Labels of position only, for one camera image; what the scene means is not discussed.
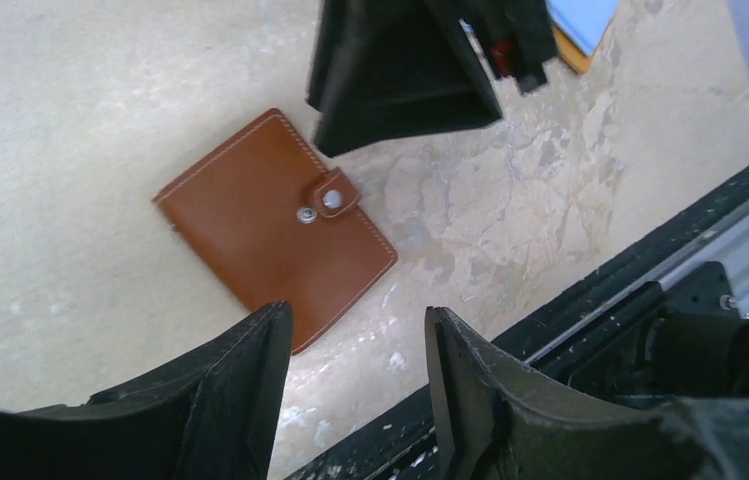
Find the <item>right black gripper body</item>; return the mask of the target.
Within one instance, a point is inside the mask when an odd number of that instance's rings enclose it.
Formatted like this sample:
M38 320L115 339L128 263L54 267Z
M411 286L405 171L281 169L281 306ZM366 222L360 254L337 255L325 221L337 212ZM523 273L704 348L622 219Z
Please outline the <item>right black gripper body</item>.
M548 82L544 64L558 49L545 0L472 0L466 13L495 78L512 78L522 94Z

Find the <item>tan leather card holder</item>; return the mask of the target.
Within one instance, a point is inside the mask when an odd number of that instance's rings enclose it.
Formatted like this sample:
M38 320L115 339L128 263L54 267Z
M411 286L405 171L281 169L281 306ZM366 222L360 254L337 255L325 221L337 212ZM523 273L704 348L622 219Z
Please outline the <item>tan leather card holder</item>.
M360 199L272 108L163 187L154 204L244 307L290 303L291 350L300 353L397 262Z

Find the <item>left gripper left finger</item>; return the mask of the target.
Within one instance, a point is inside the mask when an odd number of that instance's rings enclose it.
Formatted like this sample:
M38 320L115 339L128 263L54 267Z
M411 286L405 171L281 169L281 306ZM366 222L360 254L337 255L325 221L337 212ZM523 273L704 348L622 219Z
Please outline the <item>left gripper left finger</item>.
M0 479L263 479L291 353L290 304L125 383L0 411Z

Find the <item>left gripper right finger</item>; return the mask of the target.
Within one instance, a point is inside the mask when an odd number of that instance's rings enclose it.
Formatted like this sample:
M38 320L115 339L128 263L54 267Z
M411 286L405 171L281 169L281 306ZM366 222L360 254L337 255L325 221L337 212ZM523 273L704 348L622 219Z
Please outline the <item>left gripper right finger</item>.
M749 479L749 399L636 410L553 380L446 307L424 330L445 479Z

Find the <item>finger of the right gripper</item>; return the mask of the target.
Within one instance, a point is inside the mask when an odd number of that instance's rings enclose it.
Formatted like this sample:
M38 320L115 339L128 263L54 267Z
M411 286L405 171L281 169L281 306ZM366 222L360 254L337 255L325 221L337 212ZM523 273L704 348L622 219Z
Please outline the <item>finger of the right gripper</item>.
M328 157L502 117L455 1L323 2L307 95Z

